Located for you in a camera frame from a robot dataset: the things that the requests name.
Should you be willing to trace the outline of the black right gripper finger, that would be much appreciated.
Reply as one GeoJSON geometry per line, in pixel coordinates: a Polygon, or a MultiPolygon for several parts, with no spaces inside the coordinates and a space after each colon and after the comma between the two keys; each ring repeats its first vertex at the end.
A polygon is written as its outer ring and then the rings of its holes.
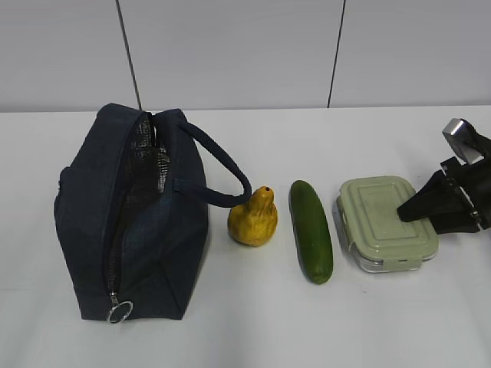
{"type": "Polygon", "coordinates": [[[477,233],[482,229],[482,200],[476,187],[442,170],[399,206],[397,214],[403,222],[429,219],[438,234],[477,233]]]}

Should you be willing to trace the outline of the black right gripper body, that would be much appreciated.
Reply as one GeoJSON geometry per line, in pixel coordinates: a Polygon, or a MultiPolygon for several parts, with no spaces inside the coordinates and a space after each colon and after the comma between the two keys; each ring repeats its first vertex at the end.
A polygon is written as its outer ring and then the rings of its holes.
{"type": "Polygon", "coordinates": [[[490,157],[473,164],[460,164],[456,157],[451,157],[440,165],[447,177],[454,179],[469,197],[473,207],[471,214],[481,228],[490,228],[490,157]]]}

